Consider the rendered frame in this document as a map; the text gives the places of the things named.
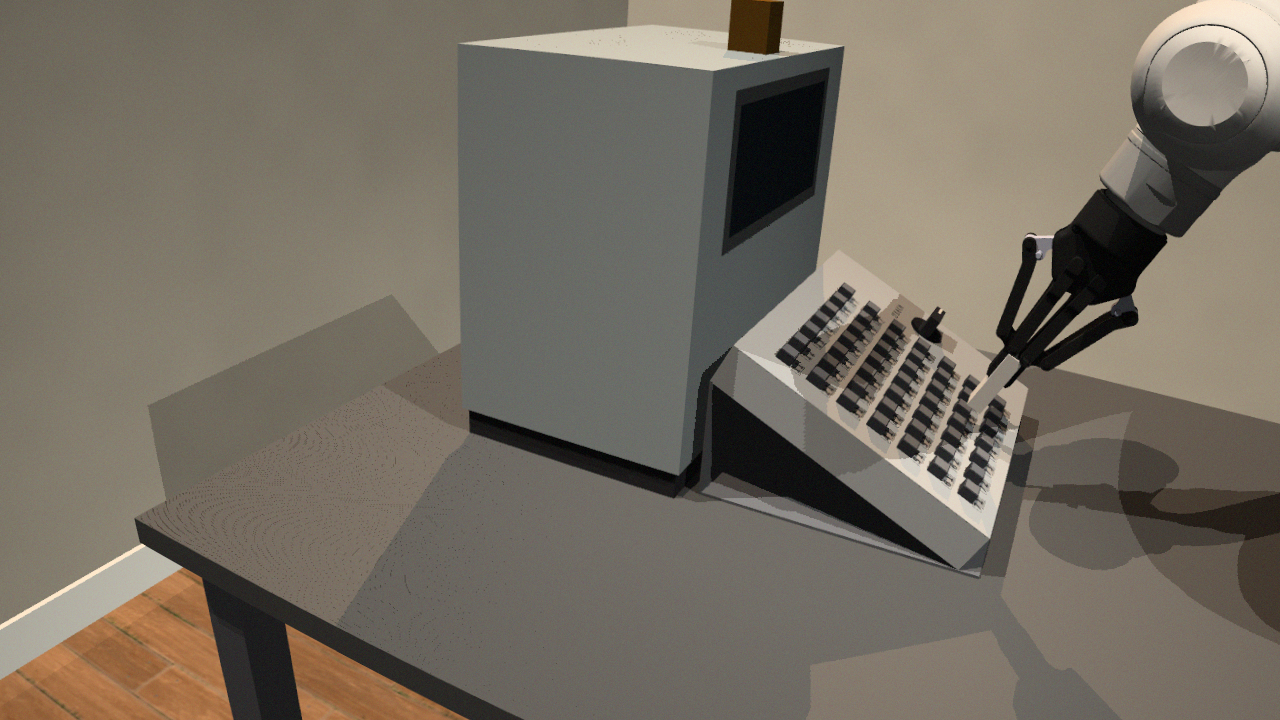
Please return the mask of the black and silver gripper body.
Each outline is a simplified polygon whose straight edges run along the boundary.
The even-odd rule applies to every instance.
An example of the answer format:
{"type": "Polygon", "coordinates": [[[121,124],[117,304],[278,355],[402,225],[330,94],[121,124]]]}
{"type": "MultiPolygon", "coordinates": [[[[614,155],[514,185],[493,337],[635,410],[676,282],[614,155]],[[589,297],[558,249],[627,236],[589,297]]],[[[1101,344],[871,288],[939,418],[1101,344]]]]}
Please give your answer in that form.
{"type": "Polygon", "coordinates": [[[1080,256],[1085,261],[1066,291],[1074,299],[1094,275],[1103,273],[1108,277],[1108,284],[1089,305],[1132,295],[1140,273],[1167,243],[1167,234],[1156,234],[1140,225],[1117,208],[1105,191],[1097,190],[1075,219],[1053,234],[1052,241],[1053,282],[1073,258],[1080,256]]]}

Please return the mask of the grey machine cabinet with sloped keypad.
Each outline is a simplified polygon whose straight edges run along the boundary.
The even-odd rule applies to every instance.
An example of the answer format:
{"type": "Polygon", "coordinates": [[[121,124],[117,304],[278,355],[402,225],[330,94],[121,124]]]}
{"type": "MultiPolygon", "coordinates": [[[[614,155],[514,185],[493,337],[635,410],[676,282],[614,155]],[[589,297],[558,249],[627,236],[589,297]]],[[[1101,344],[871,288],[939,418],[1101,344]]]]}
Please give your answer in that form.
{"type": "Polygon", "coordinates": [[[458,44],[470,433],[979,579],[1028,388],[817,269],[845,46],[783,8],[458,44]]]}

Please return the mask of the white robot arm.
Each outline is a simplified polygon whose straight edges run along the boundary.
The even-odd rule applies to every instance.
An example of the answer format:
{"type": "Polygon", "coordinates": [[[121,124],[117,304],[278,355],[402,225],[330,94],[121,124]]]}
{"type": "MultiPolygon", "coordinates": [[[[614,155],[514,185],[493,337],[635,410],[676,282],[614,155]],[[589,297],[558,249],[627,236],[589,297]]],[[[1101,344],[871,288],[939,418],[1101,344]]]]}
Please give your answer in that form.
{"type": "Polygon", "coordinates": [[[1139,126],[1100,181],[1140,225],[1181,237],[1280,152],[1280,0],[1198,0],[1169,15],[1137,55],[1132,108],[1139,126]]]}

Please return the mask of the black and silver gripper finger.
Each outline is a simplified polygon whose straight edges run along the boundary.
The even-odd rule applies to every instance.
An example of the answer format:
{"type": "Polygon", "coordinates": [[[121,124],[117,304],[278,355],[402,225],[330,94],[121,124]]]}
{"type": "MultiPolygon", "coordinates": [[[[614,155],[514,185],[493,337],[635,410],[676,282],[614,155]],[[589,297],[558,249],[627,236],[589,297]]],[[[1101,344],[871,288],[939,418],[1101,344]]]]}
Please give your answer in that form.
{"type": "Polygon", "coordinates": [[[1111,311],[1096,318],[1093,322],[1082,327],[1082,329],[1074,332],[1057,345],[1053,345],[1051,348],[1044,351],[1044,348],[1062,332],[1062,329],[1073,322],[1073,319],[1079,315],[1091,304],[1091,301],[1101,293],[1102,290],[1105,290],[1107,284],[1108,277],[1100,273],[1094,275],[1088,284],[1085,284],[1085,288],[1082,290],[1075,299],[1070,295],[1068,301],[1062,304],[1056,313],[1053,313],[1053,316],[1051,316],[1050,320],[1041,327],[1041,331],[1038,331],[1027,342],[1020,354],[1018,354],[1012,365],[1009,366],[1007,372],[1001,375],[989,392],[980,400],[979,404],[977,404],[974,410],[980,414],[995,398],[995,396],[998,395],[1000,389],[1006,389],[1012,386],[1014,380],[1018,379],[1027,366],[1041,366],[1042,370],[1050,372],[1055,366],[1066,361],[1069,357],[1073,357],[1074,355],[1082,352],[1082,350],[1103,338],[1106,334],[1117,329],[1137,325],[1139,322],[1138,309],[1134,306],[1132,295],[1129,295],[1119,299],[1117,302],[1111,306],[1111,311]]]}
{"type": "Polygon", "coordinates": [[[1021,266],[1018,272],[1016,281],[1012,286],[1012,291],[996,331],[996,334],[1004,342],[1004,348],[998,352],[995,360],[989,363],[986,378],[980,380],[980,384],[972,392],[966,404],[972,409],[977,407],[977,404],[980,402],[1001,375],[1007,372],[1009,366],[1012,365],[1018,354],[1020,354],[1032,334],[1036,333],[1055,304],[1059,302],[1070,284],[1073,284],[1073,281],[1076,279],[1076,275],[1079,275],[1084,268],[1085,261],[1083,258],[1073,258],[1061,275],[1059,275],[1059,279],[1056,282],[1051,281],[1048,288],[1044,290],[1044,293],[1042,293],[1034,307],[1032,307],[1030,313],[1021,322],[1021,325],[1018,327],[1018,331],[1014,331],[1012,323],[1027,292],[1027,287],[1036,268],[1036,261],[1044,259],[1046,252],[1052,249],[1052,241],[1053,236],[1037,236],[1032,232],[1025,234],[1023,240],[1021,266]]]}

